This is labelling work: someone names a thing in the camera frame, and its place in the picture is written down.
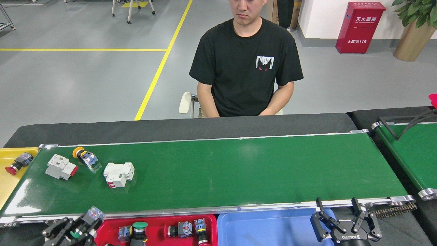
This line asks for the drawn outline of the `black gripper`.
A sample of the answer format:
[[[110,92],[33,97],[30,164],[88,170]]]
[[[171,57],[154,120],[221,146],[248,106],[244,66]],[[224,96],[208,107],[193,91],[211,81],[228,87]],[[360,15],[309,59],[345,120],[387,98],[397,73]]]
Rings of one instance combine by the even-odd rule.
[[[355,220],[351,229],[351,233],[344,233],[342,224],[333,217],[325,213],[323,203],[320,197],[316,199],[318,210],[312,215],[310,222],[319,242],[332,236],[334,246],[370,246],[370,240],[379,240],[382,238],[382,233],[377,222],[376,214],[368,212],[367,209],[360,205],[358,199],[353,197],[351,199]],[[370,232],[358,233],[363,221],[367,221]]]

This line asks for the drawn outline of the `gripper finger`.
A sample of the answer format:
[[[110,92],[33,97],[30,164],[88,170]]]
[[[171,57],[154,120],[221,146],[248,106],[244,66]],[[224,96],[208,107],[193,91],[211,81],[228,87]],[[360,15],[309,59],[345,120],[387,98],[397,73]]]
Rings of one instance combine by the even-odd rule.
[[[45,238],[44,246],[58,246],[65,239],[65,233],[68,232],[74,223],[71,218],[64,217],[57,219],[53,224],[42,230]]]
[[[95,237],[97,236],[96,230],[102,225],[102,220],[96,220],[91,224],[78,220],[75,223],[75,232],[78,234],[76,238],[76,246],[96,246],[94,242]]]

